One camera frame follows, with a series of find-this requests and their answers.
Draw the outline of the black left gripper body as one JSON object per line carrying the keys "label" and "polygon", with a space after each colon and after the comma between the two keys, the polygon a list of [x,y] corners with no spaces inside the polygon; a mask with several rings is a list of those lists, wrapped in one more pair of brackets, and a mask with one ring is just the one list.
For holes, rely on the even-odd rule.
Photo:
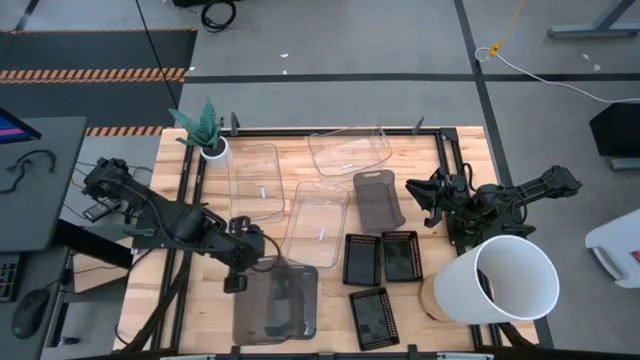
{"label": "black left gripper body", "polygon": [[243,272],[258,263],[265,253],[265,238],[259,227],[248,227],[229,234],[234,240],[234,252],[229,267],[235,272]]}

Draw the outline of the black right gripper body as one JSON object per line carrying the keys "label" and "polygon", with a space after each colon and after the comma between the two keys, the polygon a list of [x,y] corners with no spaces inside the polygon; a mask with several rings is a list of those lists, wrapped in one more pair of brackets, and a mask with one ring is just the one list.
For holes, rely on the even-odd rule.
{"label": "black right gripper body", "polygon": [[448,175],[438,168],[432,175],[436,181],[435,200],[443,214],[460,215],[468,200],[468,181],[466,174]]}

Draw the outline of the small smoky grey plastic bin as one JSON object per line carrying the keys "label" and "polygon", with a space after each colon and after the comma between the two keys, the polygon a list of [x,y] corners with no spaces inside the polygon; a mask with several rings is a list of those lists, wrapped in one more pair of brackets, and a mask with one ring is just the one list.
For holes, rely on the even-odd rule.
{"label": "small smoky grey plastic bin", "polygon": [[388,169],[360,172],[353,177],[361,229],[367,233],[393,231],[406,222]]}

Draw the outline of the clear plastic bin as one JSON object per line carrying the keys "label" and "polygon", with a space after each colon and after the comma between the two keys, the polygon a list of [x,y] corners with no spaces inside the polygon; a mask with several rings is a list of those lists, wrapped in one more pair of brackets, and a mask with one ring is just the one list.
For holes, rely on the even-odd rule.
{"label": "clear plastic bin", "polygon": [[283,253],[293,262],[331,268],[337,263],[349,192],[321,182],[301,182],[286,229]]}
{"label": "clear plastic bin", "polygon": [[308,138],[313,164],[326,180],[342,180],[355,173],[380,168],[393,150],[376,122],[314,133]]}
{"label": "clear plastic bin", "polygon": [[278,150],[262,143],[235,147],[229,164],[230,215],[252,223],[284,218],[285,199]]}

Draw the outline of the black slatted plastic basket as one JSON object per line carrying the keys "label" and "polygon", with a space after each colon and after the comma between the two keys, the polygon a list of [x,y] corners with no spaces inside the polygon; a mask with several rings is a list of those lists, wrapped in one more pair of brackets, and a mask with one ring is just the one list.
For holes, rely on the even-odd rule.
{"label": "black slatted plastic basket", "polygon": [[379,286],[381,270],[381,238],[347,234],[342,282],[354,286]]}
{"label": "black slatted plastic basket", "polygon": [[382,233],[385,277],[388,282],[423,279],[421,252],[416,231]]}
{"label": "black slatted plastic basket", "polygon": [[350,293],[349,303],[361,351],[372,351],[400,343],[385,287]]}

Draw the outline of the large smoky grey plastic bin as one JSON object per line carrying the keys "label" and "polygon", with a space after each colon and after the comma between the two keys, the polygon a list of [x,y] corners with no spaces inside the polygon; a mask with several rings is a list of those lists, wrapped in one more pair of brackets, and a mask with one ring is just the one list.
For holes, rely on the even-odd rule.
{"label": "large smoky grey plastic bin", "polygon": [[247,288],[234,295],[233,333],[240,346],[309,340],[316,334],[318,271],[269,256],[245,272]]}

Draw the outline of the white plant pot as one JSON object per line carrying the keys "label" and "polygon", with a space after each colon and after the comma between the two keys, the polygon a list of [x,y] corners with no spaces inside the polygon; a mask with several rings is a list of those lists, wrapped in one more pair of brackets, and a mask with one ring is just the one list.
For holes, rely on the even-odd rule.
{"label": "white plant pot", "polygon": [[221,136],[214,149],[200,148],[200,155],[211,168],[227,168],[232,158],[232,151],[227,139]]}

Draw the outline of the round wooden lamp base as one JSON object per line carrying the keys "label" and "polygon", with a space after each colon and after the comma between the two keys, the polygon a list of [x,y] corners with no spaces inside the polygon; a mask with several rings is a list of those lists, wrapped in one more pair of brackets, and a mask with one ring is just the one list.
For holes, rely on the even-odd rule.
{"label": "round wooden lamp base", "polygon": [[418,300],[423,312],[432,320],[449,323],[452,319],[442,310],[435,297],[435,274],[428,275],[420,284]]}

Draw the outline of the green artificial plant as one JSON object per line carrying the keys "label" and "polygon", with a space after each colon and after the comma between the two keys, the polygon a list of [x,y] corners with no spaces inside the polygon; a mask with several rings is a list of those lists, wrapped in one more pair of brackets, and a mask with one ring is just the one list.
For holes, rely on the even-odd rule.
{"label": "green artificial plant", "polygon": [[169,109],[168,112],[188,134],[186,138],[176,138],[177,142],[202,149],[215,150],[217,148],[224,121],[217,117],[210,99],[206,100],[198,121],[176,109]]}

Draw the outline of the white cylindrical bin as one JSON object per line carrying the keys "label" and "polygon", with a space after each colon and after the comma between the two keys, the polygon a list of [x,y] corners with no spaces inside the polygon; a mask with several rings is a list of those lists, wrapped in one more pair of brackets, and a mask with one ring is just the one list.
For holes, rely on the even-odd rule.
{"label": "white cylindrical bin", "polygon": [[447,320],[468,325],[533,321],[560,293],[548,256],[532,242],[495,236],[435,274],[436,304]]}

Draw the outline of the white plastic object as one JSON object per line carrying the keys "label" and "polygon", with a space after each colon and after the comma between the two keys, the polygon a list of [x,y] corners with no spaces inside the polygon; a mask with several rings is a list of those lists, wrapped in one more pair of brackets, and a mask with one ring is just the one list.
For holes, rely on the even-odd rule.
{"label": "white plastic object", "polygon": [[585,246],[616,285],[640,289],[640,208],[591,230]]}

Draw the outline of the dark grey desk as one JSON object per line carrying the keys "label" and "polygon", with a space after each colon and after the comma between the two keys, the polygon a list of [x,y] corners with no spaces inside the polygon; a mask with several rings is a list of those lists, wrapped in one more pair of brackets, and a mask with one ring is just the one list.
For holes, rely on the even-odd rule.
{"label": "dark grey desk", "polygon": [[31,118],[39,140],[0,145],[0,253],[49,246],[85,136],[84,117]]}

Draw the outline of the grey metal table leg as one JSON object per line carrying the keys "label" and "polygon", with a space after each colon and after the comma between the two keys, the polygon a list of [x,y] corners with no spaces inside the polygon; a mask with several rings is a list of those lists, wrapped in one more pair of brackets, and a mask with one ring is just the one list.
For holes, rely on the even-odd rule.
{"label": "grey metal table leg", "polygon": [[620,17],[637,0],[613,0],[613,2],[591,23],[574,25],[554,25],[547,31],[547,37],[593,38],[593,37],[633,37],[640,34],[640,23],[619,23]]}

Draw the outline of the computer monitor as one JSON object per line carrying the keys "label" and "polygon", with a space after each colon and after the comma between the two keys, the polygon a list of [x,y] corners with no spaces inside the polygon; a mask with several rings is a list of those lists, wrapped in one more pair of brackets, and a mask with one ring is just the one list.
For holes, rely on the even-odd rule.
{"label": "computer monitor", "polygon": [[41,133],[0,107],[0,145],[39,140]]}

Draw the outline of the black metal table frame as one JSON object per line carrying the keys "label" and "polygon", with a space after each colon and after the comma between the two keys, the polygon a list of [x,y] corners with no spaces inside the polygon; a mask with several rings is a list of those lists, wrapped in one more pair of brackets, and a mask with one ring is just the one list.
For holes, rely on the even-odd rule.
{"label": "black metal table frame", "polygon": [[[177,143],[178,129],[167,129],[161,135],[151,180],[153,190],[170,199],[176,197],[185,155],[184,147]],[[432,132],[414,135],[409,129],[392,128],[387,139],[392,155],[385,166],[396,175],[401,211],[407,230],[418,233],[425,273],[438,271],[457,256],[446,236],[445,224],[428,229],[424,227],[423,213],[404,188],[409,178],[426,179],[437,168],[454,171],[461,161],[468,161],[479,183],[496,180],[485,134],[480,127],[460,127],[457,130],[460,152],[454,152],[452,143],[444,136]],[[319,173],[312,161],[308,138],[286,135],[283,129],[271,135],[241,134],[230,140],[233,148],[259,144],[273,144],[279,155],[284,198],[288,205],[295,199],[299,183],[317,181]],[[129,277],[121,316],[119,337],[115,348],[132,340],[155,308],[161,290],[167,252],[159,249],[137,265]],[[182,354],[227,353],[232,339],[233,298],[222,290],[226,266],[196,256],[191,261],[189,283],[186,290],[182,318],[175,318],[176,308],[169,307],[159,329],[160,345],[173,345],[172,332],[178,330],[180,339],[175,347]],[[406,351],[414,345],[421,352],[466,351],[473,347],[471,330],[465,325],[441,323],[431,320],[421,310],[418,284],[391,283],[387,290],[400,336],[393,351]],[[278,345],[251,346],[243,353],[355,353],[359,350],[354,321],[348,300],[353,287],[342,282],[342,266],[324,268],[319,272],[317,331],[310,340],[289,340]]]}

